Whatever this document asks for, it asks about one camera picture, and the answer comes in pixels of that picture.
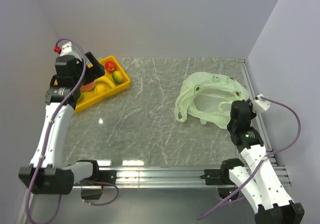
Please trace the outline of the yellow toy banana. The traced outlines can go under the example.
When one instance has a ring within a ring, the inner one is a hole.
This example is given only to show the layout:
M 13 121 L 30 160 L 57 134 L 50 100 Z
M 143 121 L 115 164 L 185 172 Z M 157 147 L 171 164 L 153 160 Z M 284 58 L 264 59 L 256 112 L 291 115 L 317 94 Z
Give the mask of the yellow toy banana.
M 111 89 L 114 89 L 116 87 L 116 84 L 107 76 L 101 76 L 96 81 L 107 84 Z

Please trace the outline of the red toy fruit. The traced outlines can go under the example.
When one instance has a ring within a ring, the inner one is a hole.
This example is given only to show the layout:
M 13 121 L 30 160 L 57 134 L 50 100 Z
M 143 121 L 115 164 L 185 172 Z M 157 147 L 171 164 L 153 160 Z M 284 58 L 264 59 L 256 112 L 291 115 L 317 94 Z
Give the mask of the red toy fruit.
M 104 67 L 105 70 L 110 74 L 117 71 L 117 65 L 113 61 L 107 61 Z

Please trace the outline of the watermelon slice toy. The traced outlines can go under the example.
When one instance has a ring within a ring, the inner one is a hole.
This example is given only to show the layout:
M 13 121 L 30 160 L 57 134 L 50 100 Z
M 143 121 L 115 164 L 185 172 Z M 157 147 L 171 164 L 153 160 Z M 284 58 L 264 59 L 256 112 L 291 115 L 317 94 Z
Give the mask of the watermelon slice toy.
M 96 85 L 96 81 L 92 81 L 88 84 L 83 84 L 80 88 L 80 91 L 81 92 L 88 92 L 88 91 L 91 91 L 92 89 L 94 89 Z

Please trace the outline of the yellow toy lemon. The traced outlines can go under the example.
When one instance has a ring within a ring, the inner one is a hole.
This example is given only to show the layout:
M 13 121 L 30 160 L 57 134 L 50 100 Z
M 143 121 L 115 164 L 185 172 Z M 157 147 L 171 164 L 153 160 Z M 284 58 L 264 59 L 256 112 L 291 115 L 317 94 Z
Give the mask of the yellow toy lemon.
M 94 93 L 96 95 L 102 95 L 103 93 L 109 90 L 110 90 L 110 87 L 105 83 L 96 84 L 96 86 L 94 87 Z

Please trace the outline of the yellow toy fruit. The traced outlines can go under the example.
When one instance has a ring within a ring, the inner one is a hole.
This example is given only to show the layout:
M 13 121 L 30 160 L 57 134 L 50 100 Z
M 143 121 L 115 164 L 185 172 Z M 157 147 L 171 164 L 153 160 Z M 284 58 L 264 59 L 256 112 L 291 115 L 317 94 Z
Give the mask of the yellow toy fruit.
M 118 70 L 113 72 L 111 77 L 117 85 L 123 84 L 125 82 L 125 78 L 123 77 L 122 73 Z

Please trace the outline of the green plastic bag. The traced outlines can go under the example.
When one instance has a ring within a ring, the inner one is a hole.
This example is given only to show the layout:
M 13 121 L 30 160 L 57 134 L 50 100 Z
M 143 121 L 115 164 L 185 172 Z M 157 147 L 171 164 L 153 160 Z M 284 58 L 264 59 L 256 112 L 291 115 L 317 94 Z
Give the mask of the green plastic bag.
M 199 119 L 202 125 L 210 122 L 226 129 L 232 103 L 249 97 L 247 89 L 230 76 L 195 72 L 182 82 L 175 101 L 174 116 L 181 123 L 192 116 Z

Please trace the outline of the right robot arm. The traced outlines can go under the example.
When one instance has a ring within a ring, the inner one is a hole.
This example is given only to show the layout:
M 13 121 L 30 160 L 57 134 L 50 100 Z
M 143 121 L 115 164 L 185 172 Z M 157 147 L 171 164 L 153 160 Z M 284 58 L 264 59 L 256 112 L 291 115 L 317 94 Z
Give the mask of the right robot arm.
M 301 203 L 293 201 L 281 184 L 259 132 L 251 126 L 257 115 L 254 107 L 265 111 L 269 106 L 266 100 L 236 100 L 231 104 L 227 130 L 249 171 L 238 159 L 224 161 L 220 178 L 240 189 L 254 211 L 255 223 L 299 224 L 305 210 Z

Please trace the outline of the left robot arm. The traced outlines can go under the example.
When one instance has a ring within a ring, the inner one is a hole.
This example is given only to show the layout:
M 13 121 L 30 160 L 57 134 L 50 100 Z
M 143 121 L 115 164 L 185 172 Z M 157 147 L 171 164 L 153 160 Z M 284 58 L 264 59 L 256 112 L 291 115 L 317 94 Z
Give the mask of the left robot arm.
M 105 74 L 91 52 L 85 53 L 92 67 L 75 54 L 62 54 L 55 60 L 56 74 L 45 94 L 45 121 L 38 147 L 29 166 L 21 167 L 19 179 L 32 194 L 67 195 L 73 185 L 84 180 L 89 185 L 101 179 L 96 160 L 79 160 L 62 165 L 62 152 L 69 122 L 80 98 L 80 88 Z

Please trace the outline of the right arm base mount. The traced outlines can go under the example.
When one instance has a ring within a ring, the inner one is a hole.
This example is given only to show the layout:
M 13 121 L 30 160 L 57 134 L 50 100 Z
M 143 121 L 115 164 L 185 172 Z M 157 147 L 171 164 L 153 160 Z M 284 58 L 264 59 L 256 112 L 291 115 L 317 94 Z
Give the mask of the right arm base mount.
M 221 169 L 205 169 L 200 179 L 205 181 L 206 186 L 216 186 L 218 196 L 225 199 L 237 189 L 237 186 L 229 179 L 226 171 Z

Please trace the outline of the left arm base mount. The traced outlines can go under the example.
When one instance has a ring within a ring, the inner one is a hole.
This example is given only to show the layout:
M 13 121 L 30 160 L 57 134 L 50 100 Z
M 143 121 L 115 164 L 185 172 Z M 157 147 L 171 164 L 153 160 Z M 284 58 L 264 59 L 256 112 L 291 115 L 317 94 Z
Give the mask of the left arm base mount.
M 106 183 L 115 185 L 116 177 L 116 170 L 100 170 L 96 179 L 81 180 L 78 183 L 81 186 L 81 198 L 85 201 L 98 201 L 102 197 L 105 187 L 112 187 Z

